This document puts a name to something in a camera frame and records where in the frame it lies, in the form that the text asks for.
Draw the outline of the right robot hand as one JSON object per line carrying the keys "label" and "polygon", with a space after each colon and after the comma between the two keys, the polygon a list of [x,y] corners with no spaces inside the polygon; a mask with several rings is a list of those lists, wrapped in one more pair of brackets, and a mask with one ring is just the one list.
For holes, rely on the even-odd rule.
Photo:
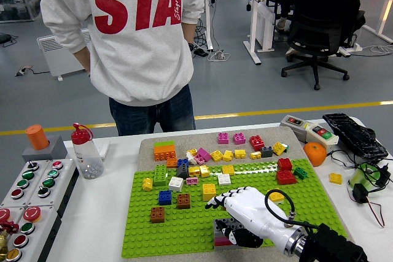
{"label": "right robot hand", "polygon": [[257,248],[269,239],[282,252],[295,254],[296,241],[305,235],[299,225],[288,227],[287,215],[254,187],[230,190],[210,199],[205,208],[222,206],[243,227],[232,229],[223,222],[217,225],[234,245]]}

